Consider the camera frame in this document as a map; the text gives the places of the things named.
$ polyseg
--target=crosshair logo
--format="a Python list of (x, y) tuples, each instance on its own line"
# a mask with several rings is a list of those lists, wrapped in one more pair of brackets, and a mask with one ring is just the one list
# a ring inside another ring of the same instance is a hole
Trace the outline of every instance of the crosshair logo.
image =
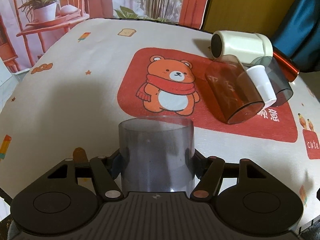
[(161, 196), (159, 194), (154, 194), (152, 197), (155, 199), (161, 198)]

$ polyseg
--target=bear's face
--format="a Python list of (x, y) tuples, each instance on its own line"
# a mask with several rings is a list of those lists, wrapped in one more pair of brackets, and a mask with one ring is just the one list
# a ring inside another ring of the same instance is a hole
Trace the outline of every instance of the bear's face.
[(186, 60), (165, 59), (162, 56), (152, 56), (148, 73), (167, 80), (182, 83), (192, 83), (195, 77), (191, 72), (192, 64)]

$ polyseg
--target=copper-colored screw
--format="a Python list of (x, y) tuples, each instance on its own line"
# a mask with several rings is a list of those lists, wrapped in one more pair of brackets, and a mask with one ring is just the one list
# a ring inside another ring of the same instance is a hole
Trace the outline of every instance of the copper-colored screw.
[(209, 196), (209, 193), (205, 190), (197, 190), (193, 193), (193, 195), (197, 198), (206, 198)]

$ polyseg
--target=blue curtain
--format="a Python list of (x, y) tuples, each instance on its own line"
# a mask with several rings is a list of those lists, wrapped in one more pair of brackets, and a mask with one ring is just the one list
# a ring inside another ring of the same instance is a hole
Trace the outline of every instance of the blue curtain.
[(300, 71), (319, 71), (320, 0), (295, 0), (271, 41)]

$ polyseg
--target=bear's ear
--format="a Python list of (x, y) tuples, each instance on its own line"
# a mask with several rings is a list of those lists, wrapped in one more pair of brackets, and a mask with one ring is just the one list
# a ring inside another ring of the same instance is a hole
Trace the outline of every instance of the bear's ear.
[(192, 68), (192, 64), (189, 61), (182, 60), (181, 62), (187, 65), (190, 69)]
[(150, 61), (151, 62), (154, 62), (154, 61), (157, 61), (157, 60), (161, 60), (161, 59), (164, 59), (164, 57), (162, 56), (159, 56), (159, 55), (154, 55), (150, 58)]

